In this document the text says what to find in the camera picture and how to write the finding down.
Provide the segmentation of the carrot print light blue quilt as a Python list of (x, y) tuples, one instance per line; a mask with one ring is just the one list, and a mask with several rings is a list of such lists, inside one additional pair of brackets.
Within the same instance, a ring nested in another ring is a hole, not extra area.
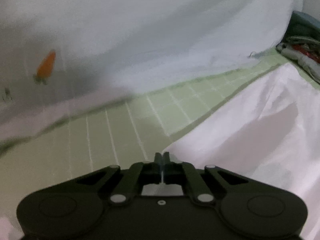
[(1, 0), (1, 146), (112, 101), (252, 66), (303, 0)]

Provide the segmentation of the grey and red clothes pile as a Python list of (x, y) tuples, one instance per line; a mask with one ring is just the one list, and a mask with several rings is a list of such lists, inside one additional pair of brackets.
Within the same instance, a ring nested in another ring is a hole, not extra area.
[(276, 50), (295, 61), (319, 83), (319, 20), (304, 12), (294, 11)]

